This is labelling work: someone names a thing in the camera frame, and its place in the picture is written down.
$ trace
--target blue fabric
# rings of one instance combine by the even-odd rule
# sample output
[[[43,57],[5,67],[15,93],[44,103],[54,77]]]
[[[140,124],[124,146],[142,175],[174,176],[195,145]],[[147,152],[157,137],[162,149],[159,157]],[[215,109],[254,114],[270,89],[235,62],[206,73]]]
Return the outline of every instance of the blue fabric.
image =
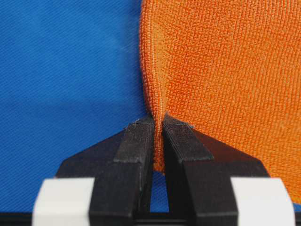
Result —
[[[151,191],[151,212],[169,212],[165,176],[154,172]]]
[[[301,212],[301,205],[294,203],[293,207],[295,209],[295,212]]]
[[[140,0],[0,1],[0,212],[143,117]]]

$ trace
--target orange microfiber cloth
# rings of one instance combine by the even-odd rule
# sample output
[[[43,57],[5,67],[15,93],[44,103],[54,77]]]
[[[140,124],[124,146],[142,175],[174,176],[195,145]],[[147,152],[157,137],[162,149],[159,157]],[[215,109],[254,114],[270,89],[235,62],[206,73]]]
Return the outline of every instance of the orange microfiber cloth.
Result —
[[[168,112],[260,159],[301,203],[301,1],[144,0],[140,42],[155,170]]]

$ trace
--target white block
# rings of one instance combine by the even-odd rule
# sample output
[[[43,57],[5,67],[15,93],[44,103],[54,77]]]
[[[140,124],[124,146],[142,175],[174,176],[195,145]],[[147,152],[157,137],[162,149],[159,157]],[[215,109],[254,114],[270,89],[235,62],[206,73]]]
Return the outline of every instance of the white block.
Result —
[[[35,201],[33,226],[89,226],[94,178],[44,180]]]
[[[295,226],[293,203],[279,178],[231,178],[238,226]]]

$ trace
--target fabric texture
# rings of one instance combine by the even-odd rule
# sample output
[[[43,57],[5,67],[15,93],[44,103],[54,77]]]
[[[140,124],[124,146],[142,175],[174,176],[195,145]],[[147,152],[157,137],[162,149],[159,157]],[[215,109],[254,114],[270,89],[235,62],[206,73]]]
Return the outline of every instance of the fabric texture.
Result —
[[[164,171],[166,112],[260,159],[301,202],[301,2],[144,0],[144,98]]]
[[[146,115],[140,0],[0,1],[0,212]]]

